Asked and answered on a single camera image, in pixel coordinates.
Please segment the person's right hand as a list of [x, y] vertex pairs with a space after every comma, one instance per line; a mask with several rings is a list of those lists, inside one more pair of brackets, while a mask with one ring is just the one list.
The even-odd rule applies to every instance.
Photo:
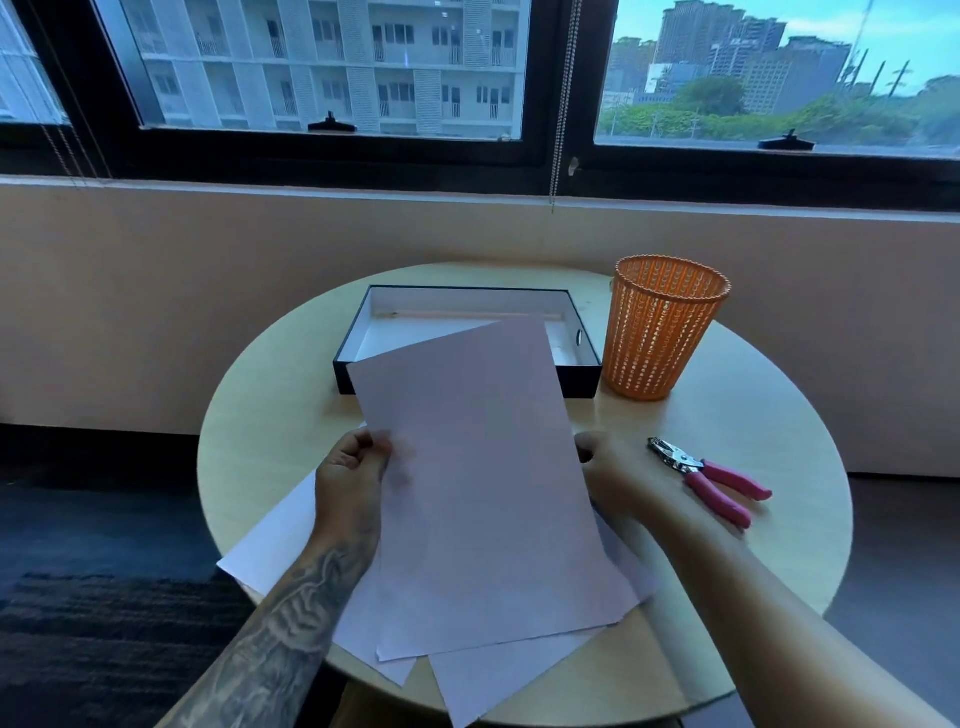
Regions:
[[630, 518], [648, 526], [657, 515], [664, 494], [653, 455], [614, 432], [591, 430], [576, 434], [601, 435], [601, 445], [593, 459], [581, 464], [590, 498], [606, 515]]

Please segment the person's left hand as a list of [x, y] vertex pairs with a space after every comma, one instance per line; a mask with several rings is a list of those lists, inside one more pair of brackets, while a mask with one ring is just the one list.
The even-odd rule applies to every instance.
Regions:
[[358, 540], [370, 550], [376, 549], [381, 533], [382, 480], [390, 459], [352, 457], [352, 431], [334, 444], [315, 471], [311, 546]]

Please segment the white paper sheet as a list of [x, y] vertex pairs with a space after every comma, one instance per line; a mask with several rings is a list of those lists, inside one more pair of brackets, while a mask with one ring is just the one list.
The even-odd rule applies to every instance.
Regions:
[[453, 728], [468, 728], [604, 631], [534, 637], [429, 657]]
[[531, 314], [348, 365], [383, 480], [377, 655], [393, 661], [619, 623], [546, 323]]
[[[315, 524], [315, 480], [308, 474], [217, 566], [242, 586], [265, 597], [304, 551]], [[416, 658], [380, 661], [377, 651], [389, 606], [376, 555], [348, 601], [333, 643], [402, 687]]]
[[630, 584], [638, 604], [643, 604], [657, 591], [658, 584], [654, 573], [630, 550], [597, 510], [594, 510], [593, 514], [606, 557]]

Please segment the person's left forearm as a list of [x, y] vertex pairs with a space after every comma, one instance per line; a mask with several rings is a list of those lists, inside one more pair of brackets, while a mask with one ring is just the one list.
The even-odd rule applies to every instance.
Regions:
[[155, 728], [294, 728], [374, 561], [379, 525], [311, 536], [236, 637]]

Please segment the person's right forearm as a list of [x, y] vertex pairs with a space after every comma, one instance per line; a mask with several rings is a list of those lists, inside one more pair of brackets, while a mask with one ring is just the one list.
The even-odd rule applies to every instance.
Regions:
[[956, 728], [675, 489], [630, 494], [755, 728]]

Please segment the black box tray white inside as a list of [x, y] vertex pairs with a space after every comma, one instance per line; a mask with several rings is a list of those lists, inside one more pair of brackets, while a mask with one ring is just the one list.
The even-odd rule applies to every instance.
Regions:
[[350, 364], [509, 318], [540, 316], [561, 392], [592, 399], [602, 361], [565, 289], [369, 285], [333, 359], [337, 390], [355, 394]]

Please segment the orange plastic mesh basket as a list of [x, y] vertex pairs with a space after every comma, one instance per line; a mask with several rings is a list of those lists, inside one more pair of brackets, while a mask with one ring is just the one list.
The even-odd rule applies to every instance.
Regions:
[[666, 255], [621, 258], [611, 280], [602, 380], [637, 402], [664, 400], [730, 296], [725, 274]]

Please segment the pink-handled hole punch pliers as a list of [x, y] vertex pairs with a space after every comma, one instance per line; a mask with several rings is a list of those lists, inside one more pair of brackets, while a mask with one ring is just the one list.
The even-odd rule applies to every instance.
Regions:
[[771, 490], [749, 476], [709, 460], [694, 458], [659, 437], [648, 438], [646, 445], [666, 467], [681, 474], [684, 484], [714, 515], [737, 528], [750, 528], [753, 517], [748, 508], [727, 495], [721, 486], [755, 503], [773, 497]]

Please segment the black window frame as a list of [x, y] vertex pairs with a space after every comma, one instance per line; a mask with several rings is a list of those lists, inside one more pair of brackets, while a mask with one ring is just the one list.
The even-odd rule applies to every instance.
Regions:
[[534, 0], [519, 141], [149, 128], [161, 106], [120, 0], [11, 0], [70, 122], [0, 171], [95, 180], [960, 213], [960, 158], [594, 140], [614, 0]]

